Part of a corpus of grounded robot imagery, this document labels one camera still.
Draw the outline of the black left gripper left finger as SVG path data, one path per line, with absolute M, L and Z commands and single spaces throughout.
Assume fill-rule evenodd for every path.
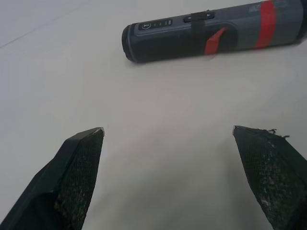
M 0 230 L 82 230 L 97 179 L 102 127 L 65 140 L 30 181 Z

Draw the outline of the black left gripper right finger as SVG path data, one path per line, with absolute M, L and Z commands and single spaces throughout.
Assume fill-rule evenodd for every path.
M 234 126 L 248 184 L 274 230 L 307 230 L 307 160 L 275 129 Z

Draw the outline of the dark grey electric screwdriver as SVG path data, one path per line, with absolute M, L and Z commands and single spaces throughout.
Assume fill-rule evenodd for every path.
M 134 63 L 262 49 L 307 39 L 307 0 L 263 0 L 128 25 L 122 47 Z

